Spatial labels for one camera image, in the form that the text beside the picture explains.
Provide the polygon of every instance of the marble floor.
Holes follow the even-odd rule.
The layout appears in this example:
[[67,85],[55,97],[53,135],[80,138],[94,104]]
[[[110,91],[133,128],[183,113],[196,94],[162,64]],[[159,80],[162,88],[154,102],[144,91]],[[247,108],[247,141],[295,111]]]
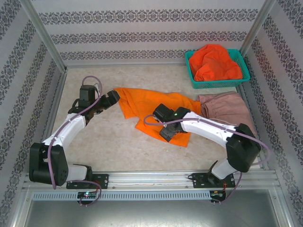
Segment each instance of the marble floor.
[[[103,94],[116,87],[179,92],[196,99],[199,94],[235,91],[234,87],[193,89],[186,66],[102,67],[69,69],[54,130],[64,121],[85,76],[98,77]],[[95,84],[87,79],[86,84]],[[224,158],[220,145],[192,134],[187,148],[168,144],[135,129],[138,118],[125,119],[118,104],[94,116],[65,151],[69,164],[85,164],[94,171],[208,169]]]

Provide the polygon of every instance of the pink fabric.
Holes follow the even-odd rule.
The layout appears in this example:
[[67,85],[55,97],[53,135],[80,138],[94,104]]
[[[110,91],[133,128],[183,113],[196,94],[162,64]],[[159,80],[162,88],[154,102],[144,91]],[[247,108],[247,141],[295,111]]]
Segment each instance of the pink fabric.
[[230,124],[246,124],[249,126],[252,133],[257,135],[250,118],[250,112],[237,92],[232,91],[216,95],[199,95],[197,100],[201,103],[201,116],[205,118],[216,118],[229,122]]

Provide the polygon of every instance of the orange cloth in basket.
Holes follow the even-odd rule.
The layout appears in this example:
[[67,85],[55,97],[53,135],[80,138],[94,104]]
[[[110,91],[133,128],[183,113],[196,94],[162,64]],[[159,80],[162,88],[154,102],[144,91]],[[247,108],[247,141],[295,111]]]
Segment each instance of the orange cloth in basket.
[[188,60],[195,81],[242,79],[237,63],[220,45],[209,44],[196,51]]
[[[143,119],[152,114],[159,104],[166,105],[169,109],[177,110],[179,107],[185,107],[200,114],[201,106],[199,101],[194,101],[178,93],[161,93],[135,88],[116,88],[115,91],[120,95],[119,104],[126,119],[139,117],[136,129],[141,130],[149,136],[166,142],[160,136],[159,132],[163,126],[145,125]],[[147,119],[150,123],[157,123],[153,117]],[[186,147],[189,141],[190,133],[178,133],[169,143]]]

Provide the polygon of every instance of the striped wall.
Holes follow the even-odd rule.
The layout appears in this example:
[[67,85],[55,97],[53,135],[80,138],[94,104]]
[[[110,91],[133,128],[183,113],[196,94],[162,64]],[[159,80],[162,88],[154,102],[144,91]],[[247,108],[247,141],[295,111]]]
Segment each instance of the striped wall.
[[41,141],[61,72],[17,0],[0,0],[0,227]]
[[67,66],[184,63],[213,43],[239,49],[264,0],[34,0]]
[[272,146],[295,226],[303,226],[303,0],[277,0],[245,61],[244,84],[258,134]]

